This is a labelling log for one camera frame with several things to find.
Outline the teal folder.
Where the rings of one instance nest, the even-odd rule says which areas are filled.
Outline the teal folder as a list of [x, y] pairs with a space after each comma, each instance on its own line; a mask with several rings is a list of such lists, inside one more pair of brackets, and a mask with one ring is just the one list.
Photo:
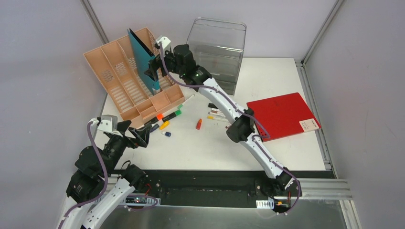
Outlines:
[[149, 69], [149, 61], [155, 58], [153, 47], [150, 42], [149, 30], [143, 28], [138, 31], [133, 31], [131, 28], [127, 29], [132, 52], [136, 62], [138, 76], [145, 84], [147, 90], [155, 95], [160, 91], [160, 84], [158, 80], [145, 74]]

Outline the red folder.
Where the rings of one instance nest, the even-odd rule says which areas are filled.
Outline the red folder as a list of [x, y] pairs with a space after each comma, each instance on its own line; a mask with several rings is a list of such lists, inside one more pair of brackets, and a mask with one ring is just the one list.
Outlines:
[[256, 125], [262, 141], [315, 131], [320, 122], [302, 96], [296, 92], [247, 103], [261, 125]]

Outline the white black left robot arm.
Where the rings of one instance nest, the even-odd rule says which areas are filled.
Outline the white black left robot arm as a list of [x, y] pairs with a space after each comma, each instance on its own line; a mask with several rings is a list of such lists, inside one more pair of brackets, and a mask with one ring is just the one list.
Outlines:
[[91, 145], [80, 152], [75, 162], [77, 171], [67, 186], [58, 228], [98, 229], [128, 196], [149, 199], [147, 174], [134, 164], [121, 172], [114, 187], [106, 192], [108, 179], [125, 149], [148, 146], [151, 125], [139, 129], [130, 125], [130, 120], [119, 122], [113, 115], [102, 115], [87, 123]]

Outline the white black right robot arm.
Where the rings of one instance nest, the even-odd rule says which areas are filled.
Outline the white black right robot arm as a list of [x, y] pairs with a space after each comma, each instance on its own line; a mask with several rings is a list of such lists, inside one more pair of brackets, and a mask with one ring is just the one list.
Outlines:
[[290, 190], [291, 184], [296, 183], [297, 197], [301, 197], [299, 180], [265, 148], [261, 140], [263, 136], [255, 129], [255, 125], [260, 122], [254, 117], [254, 111], [250, 108], [244, 109], [226, 94], [212, 75], [196, 64], [187, 44], [178, 45], [174, 49], [162, 42], [157, 42], [154, 46], [160, 53], [149, 61], [145, 74], [154, 81], [158, 79], [158, 70], [162, 71], [162, 76], [168, 76], [171, 80], [174, 79], [172, 74], [177, 74], [183, 81], [175, 80], [176, 84], [194, 89], [225, 115], [230, 123], [226, 131], [228, 138], [241, 144], [256, 159], [267, 177], [272, 180], [273, 193], [284, 195]]

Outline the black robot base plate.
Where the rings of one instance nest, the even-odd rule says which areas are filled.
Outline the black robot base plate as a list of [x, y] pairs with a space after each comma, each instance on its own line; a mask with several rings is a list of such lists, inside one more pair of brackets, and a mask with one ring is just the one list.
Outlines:
[[274, 199], [289, 208], [301, 197], [295, 182], [285, 191], [263, 171], [147, 170], [135, 189], [160, 199], [164, 206], [256, 208]]

